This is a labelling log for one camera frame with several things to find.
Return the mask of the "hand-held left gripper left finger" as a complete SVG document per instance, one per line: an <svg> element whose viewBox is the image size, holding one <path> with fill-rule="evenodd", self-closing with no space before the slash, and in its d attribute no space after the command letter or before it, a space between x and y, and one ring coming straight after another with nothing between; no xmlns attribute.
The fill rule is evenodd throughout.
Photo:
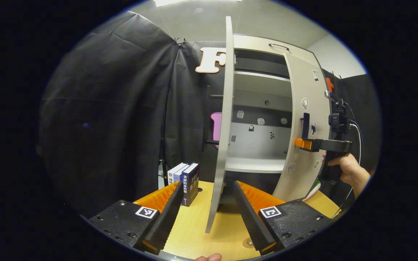
<svg viewBox="0 0 418 261"><path fill-rule="evenodd" d="M133 203L118 200L88 222L124 245L159 254L169 238L183 198L184 187L176 182Z"/></svg>

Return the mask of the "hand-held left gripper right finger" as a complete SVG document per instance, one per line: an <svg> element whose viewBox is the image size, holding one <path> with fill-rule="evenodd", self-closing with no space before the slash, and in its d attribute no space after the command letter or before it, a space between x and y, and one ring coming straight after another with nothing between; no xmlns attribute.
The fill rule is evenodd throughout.
<svg viewBox="0 0 418 261"><path fill-rule="evenodd" d="M241 181L233 183L233 196L261 255L292 248L332 223L301 200L286 202Z"/></svg>

